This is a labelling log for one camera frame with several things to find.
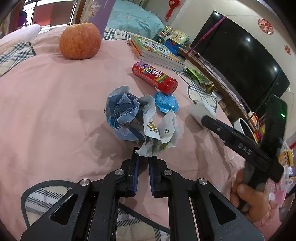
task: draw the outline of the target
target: white sponge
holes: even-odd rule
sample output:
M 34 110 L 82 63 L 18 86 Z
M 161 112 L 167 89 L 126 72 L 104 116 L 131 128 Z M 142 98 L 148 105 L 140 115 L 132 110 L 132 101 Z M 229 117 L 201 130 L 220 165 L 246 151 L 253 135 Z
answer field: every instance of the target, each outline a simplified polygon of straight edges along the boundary
M 193 117 L 197 120 L 197 122 L 202 125 L 202 118 L 205 115 L 212 117 L 213 119 L 217 119 L 215 111 L 210 107 L 210 105 L 205 101 L 201 100 L 196 104 L 192 104 L 189 106 L 189 112 L 193 115 Z

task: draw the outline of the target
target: white pillow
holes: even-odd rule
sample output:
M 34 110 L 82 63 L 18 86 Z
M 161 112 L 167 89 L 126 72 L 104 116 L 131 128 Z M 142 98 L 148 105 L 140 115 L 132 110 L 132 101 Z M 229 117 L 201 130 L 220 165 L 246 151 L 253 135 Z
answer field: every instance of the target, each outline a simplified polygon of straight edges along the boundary
M 20 42 L 32 41 L 37 37 L 42 27 L 39 24 L 33 24 L 25 28 L 18 29 L 0 39 L 0 45 L 11 40 L 18 40 Z

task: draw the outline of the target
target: white wall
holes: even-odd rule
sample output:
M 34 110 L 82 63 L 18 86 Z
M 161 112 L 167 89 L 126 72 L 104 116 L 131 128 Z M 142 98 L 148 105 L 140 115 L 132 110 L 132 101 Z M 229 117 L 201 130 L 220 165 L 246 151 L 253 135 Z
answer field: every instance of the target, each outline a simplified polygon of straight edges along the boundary
M 169 21 L 165 21 L 165 15 L 170 9 L 168 6 L 168 1 L 169 0 L 148 0 L 148 3 L 145 7 L 145 10 L 151 11 L 156 16 L 158 16 L 164 26 L 171 25 L 184 3 L 191 0 L 180 0 L 180 5 L 174 9 Z
M 192 0 L 184 5 L 171 26 L 194 40 L 213 10 L 243 27 L 266 48 L 291 83 L 287 91 L 290 89 L 296 93 L 296 48 L 293 41 L 279 18 L 256 0 Z M 272 35 L 267 35 L 259 28 L 259 18 L 270 22 L 274 29 Z M 285 45 L 290 47 L 291 55 L 285 51 Z M 285 92 L 282 96 L 288 104 L 286 138 L 296 131 L 296 99 L 292 93 Z

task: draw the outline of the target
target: television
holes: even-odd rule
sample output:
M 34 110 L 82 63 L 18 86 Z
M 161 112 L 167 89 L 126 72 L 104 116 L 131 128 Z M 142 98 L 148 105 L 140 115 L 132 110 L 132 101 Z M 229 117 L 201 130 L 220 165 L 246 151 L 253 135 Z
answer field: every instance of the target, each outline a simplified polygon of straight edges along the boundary
M 222 17 L 213 11 L 191 47 Z M 228 18 L 202 40 L 194 51 L 225 77 L 251 111 L 256 111 L 271 94 L 281 97 L 290 85 L 279 64 L 263 45 Z

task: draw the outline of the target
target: red cap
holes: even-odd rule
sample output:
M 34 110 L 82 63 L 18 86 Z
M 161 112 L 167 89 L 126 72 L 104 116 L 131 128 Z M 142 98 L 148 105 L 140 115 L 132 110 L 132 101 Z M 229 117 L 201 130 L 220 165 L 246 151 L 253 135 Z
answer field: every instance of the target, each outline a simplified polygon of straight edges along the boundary
M 164 94 L 170 95 L 176 90 L 177 86 L 178 82 L 175 79 L 168 76 L 160 82 L 160 84 L 158 85 L 158 89 Z

